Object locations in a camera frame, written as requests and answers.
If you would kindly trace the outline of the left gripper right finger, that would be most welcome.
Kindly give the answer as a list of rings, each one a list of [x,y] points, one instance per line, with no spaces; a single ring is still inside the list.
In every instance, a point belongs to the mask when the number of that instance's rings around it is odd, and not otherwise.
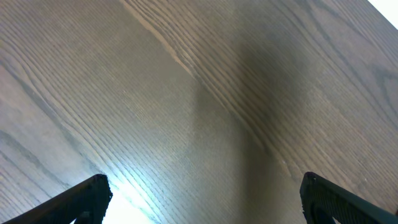
[[[397,224],[389,213],[314,172],[300,186],[303,215],[308,224]]]

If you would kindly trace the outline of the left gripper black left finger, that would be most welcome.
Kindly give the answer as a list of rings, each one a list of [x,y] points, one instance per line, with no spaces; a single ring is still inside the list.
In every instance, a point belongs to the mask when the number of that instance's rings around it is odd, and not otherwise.
[[[4,224],[102,224],[112,197],[107,176],[96,174]]]

